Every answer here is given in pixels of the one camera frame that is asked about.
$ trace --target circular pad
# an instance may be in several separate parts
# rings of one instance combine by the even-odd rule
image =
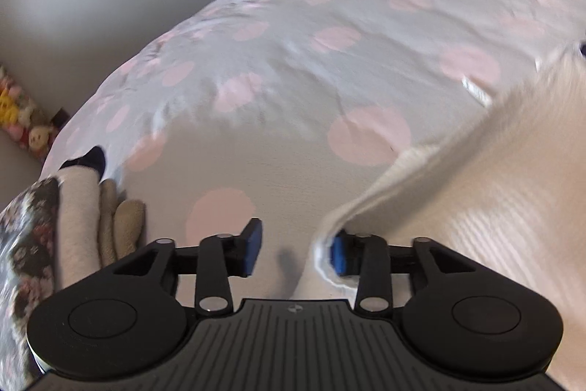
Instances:
[[[71,329],[86,338],[111,338],[130,330],[137,311],[120,300],[90,300],[69,315]]]
[[[471,296],[452,308],[452,315],[462,327],[484,335],[511,331],[521,321],[519,309],[495,296]]]
[[[563,331],[548,300],[488,270],[436,276],[402,318],[406,339],[423,358],[472,380],[542,372]]]
[[[99,381],[155,366],[177,349],[186,329],[183,307],[156,281],[104,272],[42,302],[27,338],[58,375]]]

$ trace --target fleece blanket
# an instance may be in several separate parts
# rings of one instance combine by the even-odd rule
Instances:
[[[353,299],[356,282],[337,277],[327,259],[342,227],[397,245],[427,236],[547,297],[564,320],[548,372],[569,390],[586,389],[584,125],[586,61],[572,45],[482,120],[406,151],[330,214],[295,296]]]

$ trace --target pink polka dot blanket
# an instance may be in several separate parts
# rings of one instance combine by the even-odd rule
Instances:
[[[102,145],[105,177],[179,246],[264,221],[234,299],[293,293],[322,218],[486,110],[586,27],[586,0],[218,0],[114,71],[43,177]],[[193,302],[193,283],[178,297]]]

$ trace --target pillow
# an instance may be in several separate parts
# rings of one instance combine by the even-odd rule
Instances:
[[[30,186],[0,214],[0,389],[21,391],[38,376],[26,341],[32,311],[53,293],[59,184]]]

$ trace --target plush toy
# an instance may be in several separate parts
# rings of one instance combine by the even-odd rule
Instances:
[[[18,85],[13,85],[8,89],[8,96],[12,98],[15,103],[18,103],[22,95],[22,88],[20,88]]]
[[[116,209],[114,215],[114,246],[118,259],[137,249],[138,238],[145,223],[146,207],[142,201],[128,199]]]
[[[0,65],[0,90],[4,90],[8,86],[10,80],[11,78],[8,76],[6,68],[4,65]]]
[[[21,124],[14,123],[5,128],[6,133],[10,135],[13,141],[18,143],[21,148],[29,147],[29,131],[23,128]]]
[[[118,191],[112,179],[100,183],[100,224],[98,226],[98,250],[102,267],[116,262],[114,249],[114,213],[118,207]]]
[[[3,126],[9,126],[16,123],[18,120],[18,107],[14,101],[8,96],[8,90],[4,89],[0,93],[0,123]]]
[[[34,126],[29,133],[29,147],[33,153],[38,153],[49,146],[52,128],[50,126]]]
[[[30,117],[34,111],[34,106],[28,105],[18,112],[18,122],[25,128],[30,128]]]

